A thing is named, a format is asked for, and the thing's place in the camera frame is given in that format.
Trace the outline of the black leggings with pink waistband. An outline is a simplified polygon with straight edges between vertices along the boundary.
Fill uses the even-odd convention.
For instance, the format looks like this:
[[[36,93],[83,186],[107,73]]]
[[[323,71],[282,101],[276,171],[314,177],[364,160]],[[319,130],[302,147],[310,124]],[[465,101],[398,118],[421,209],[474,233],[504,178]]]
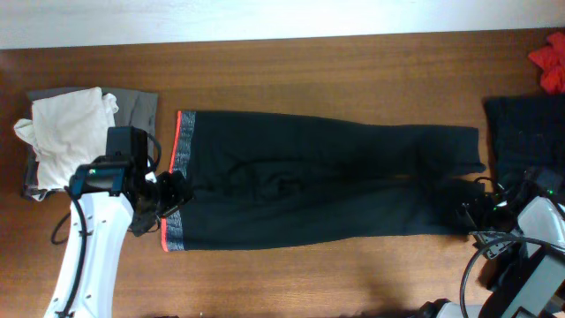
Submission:
[[[483,192],[474,127],[182,111],[170,168],[190,200],[162,248],[254,250],[353,237],[462,235]]]

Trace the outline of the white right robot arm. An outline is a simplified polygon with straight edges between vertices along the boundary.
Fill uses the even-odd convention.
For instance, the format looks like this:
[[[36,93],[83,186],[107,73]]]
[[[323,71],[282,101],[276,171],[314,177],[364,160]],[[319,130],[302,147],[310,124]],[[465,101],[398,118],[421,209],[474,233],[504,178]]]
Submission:
[[[564,177],[528,169],[513,185],[497,185],[461,209],[476,253],[467,263],[459,300],[425,303],[418,317],[554,317],[564,310]],[[466,303],[466,287],[479,258],[494,265],[482,305]]]

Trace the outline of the grey folded garment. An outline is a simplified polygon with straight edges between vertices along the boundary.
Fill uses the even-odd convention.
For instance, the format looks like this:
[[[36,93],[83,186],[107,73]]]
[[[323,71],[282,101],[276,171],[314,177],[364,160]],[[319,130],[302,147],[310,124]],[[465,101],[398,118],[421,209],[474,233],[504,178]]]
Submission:
[[[57,87],[35,90],[26,93],[30,102],[83,90],[83,87]],[[155,135],[155,120],[158,106],[158,94],[137,90],[103,87],[102,93],[113,94],[117,98],[119,111],[114,115],[116,126],[134,126]],[[29,201],[43,201],[55,190],[41,190],[38,187],[36,155],[31,145],[26,145],[26,169],[20,196]]]

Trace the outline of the black garment pile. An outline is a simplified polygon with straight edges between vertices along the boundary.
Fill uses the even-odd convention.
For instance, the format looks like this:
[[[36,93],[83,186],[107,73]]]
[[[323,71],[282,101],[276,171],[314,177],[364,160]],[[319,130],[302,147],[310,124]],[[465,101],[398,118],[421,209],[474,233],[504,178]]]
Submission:
[[[484,110],[497,183],[516,191],[530,169],[564,175],[564,96],[493,97]]]

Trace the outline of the white folded shirt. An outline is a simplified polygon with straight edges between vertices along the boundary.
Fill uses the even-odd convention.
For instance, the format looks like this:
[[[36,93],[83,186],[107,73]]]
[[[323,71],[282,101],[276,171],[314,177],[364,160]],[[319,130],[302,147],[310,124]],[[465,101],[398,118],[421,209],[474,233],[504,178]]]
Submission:
[[[117,98],[99,87],[34,101],[32,117],[18,120],[14,131],[34,150],[38,187],[62,189],[81,164],[104,155],[118,111]]]

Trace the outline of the red cloth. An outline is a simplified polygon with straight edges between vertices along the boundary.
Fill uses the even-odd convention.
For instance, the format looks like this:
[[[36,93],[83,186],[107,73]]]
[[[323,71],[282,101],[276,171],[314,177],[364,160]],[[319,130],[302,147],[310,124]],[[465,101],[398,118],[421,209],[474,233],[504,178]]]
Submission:
[[[564,33],[546,38],[547,45],[532,51],[528,58],[541,69],[539,84],[550,95],[564,93]]]

